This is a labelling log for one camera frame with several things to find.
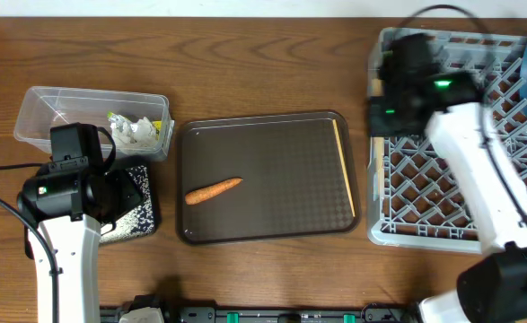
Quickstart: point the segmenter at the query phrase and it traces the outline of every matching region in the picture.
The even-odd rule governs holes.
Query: white wall
[[[527,18],[527,0],[0,0],[0,16],[400,17],[443,3],[485,18]]]

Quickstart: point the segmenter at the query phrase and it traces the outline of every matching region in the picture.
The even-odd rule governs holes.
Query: clear plastic bin
[[[114,92],[54,87],[31,87],[23,99],[13,136],[51,153],[49,130],[74,122],[105,127],[111,134],[108,112],[122,115],[131,121],[147,117],[150,121],[162,121],[159,141],[155,147],[122,148],[118,158],[142,155],[150,161],[167,158],[173,120],[166,97],[155,94]],[[101,152],[107,157],[111,151],[110,141],[100,135]]]

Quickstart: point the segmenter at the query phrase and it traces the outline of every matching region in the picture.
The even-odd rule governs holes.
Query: green button
[[[227,323],[239,323],[239,313],[227,313]]]
[[[355,315],[353,314],[343,315],[343,323],[355,323]]]

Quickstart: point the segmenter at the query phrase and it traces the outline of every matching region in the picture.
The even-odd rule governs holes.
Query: carrot
[[[209,198],[218,196],[221,193],[225,192],[227,189],[237,186],[239,183],[242,182],[242,180],[243,179],[241,178],[228,179],[222,181],[221,183],[214,184],[210,187],[195,190],[185,196],[185,203],[187,203],[188,205],[195,205],[197,203],[207,201]]]

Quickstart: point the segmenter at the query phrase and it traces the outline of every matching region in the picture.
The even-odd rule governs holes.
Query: wooden table
[[[366,61],[398,19],[0,18],[0,165],[46,162],[13,139],[33,85],[158,93],[180,125],[200,118],[334,109],[347,120],[364,214],[369,149]],[[493,32],[527,35],[527,20],[489,20]],[[413,27],[473,31],[465,20]],[[158,292],[175,303],[360,308],[445,292],[480,257],[379,247],[365,218],[349,234],[189,247],[175,234],[177,151],[153,165],[163,223],[148,238],[100,249],[102,305]],[[34,170],[0,171],[15,205]],[[0,322],[35,322],[33,262],[22,225],[0,208]]]

